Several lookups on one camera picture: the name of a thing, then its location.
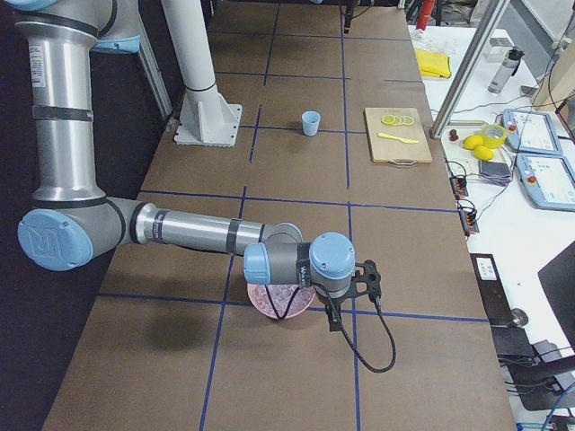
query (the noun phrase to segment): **white table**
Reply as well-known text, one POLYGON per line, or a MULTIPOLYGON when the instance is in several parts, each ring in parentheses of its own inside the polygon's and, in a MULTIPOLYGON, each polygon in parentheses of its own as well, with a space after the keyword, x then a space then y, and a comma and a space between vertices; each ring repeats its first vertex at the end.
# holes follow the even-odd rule
MULTIPOLYGON (((475 29, 428 27, 420 39, 410 27, 415 48, 427 48, 444 52, 450 56, 452 76, 450 79, 423 77, 429 106, 437 114, 457 69, 462 63, 465 51, 473 37, 475 29)), ((508 37, 504 30, 496 30, 494 37, 508 37)), ((488 63, 483 55, 463 97, 456 106, 452 120, 483 120, 492 124, 497 114, 506 108, 519 108, 530 105, 530 100, 519 96, 520 85, 535 85, 535 79, 525 63, 522 63, 515 76, 509 79, 500 94, 487 91, 487 86, 495 75, 500 63, 488 63), (494 102, 507 102, 500 105, 480 107, 477 105, 494 102)), ((566 135, 561 122, 552 114, 553 123, 560 135, 566 135)), ((461 142, 450 143, 443 139, 444 149, 449 160, 464 162, 468 167, 477 164, 471 152, 461 148, 461 142)), ((570 141, 562 140, 564 154, 575 166, 575 146, 570 141)), ((481 213, 501 191, 501 187, 489 183, 469 180, 467 185, 469 199, 481 213)), ((551 259, 575 241, 575 213, 551 211, 535 208, 528 200, 523 186, 515 173, 514 180, 508 188, 482 214, 479 220, 480 233, 472 235, 467 242, 471 253, 490 253, 500 273, 501 282, 511 308, 520 308, 527 313, 529 323, 525 326, 529 341, 534 344, 547 339, 558 347, 568 346, 563 331, 553 314, 543 288, 537 276, 551 259)), ((567 349, 564 356, 573 354, 567 349)), ((518 400, 511 399, 517 421, 542 421, 544 413, 531 413, 522 409, 518 400)))

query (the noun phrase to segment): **wooden cutting board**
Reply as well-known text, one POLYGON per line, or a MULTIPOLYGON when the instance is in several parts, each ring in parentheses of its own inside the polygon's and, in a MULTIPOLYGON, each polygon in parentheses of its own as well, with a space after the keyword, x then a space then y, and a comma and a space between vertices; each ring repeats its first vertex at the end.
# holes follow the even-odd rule
POLYGON ((431 163, 427 137, 415 108, 366 108, 365 114, 371 160, 374 163, 431 163), (413 124, 410 126, 387 126, 381 121, 385 115, 409 116, 413 118, 413 124), (395 139, 379 137, 377 134, 380 132, 417 139, 419 143, 404 144, 395 139))

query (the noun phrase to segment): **gray bottle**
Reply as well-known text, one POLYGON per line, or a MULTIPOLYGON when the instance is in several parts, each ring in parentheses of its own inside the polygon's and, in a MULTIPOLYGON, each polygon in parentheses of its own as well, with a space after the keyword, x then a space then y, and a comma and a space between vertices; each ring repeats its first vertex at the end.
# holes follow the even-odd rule
POLYGON ((493 76, 493 79, 491 79, 491 83, 489 84, 489 87, 487 87, 487 90, 495 93, 501 92, 509 78, 519 69, 521 58, 524 55, 525 52, 523 52, 519 47, 513 47, 510 49, 497 73, 493 76))

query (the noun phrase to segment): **yellow towel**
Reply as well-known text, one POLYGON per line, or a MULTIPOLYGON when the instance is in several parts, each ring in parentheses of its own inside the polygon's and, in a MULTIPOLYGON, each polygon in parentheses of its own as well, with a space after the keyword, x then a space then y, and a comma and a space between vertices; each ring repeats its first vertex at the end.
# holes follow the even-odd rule
POLYGON ((416 49, 415 57, 423 76, 434 76, 436 78, 448 78, 451 76, 449 56, 438 52, 416 49))

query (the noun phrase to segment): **cup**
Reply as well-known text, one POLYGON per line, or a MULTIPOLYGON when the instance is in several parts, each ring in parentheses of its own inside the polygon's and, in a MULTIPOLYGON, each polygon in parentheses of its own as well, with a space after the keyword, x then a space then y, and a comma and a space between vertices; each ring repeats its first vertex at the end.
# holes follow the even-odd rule
POLYGON ((322 116, 314 110, 307 110, 302 114, 302 124, 304 125, 304 135, 315 136, 320 127, 322 116))

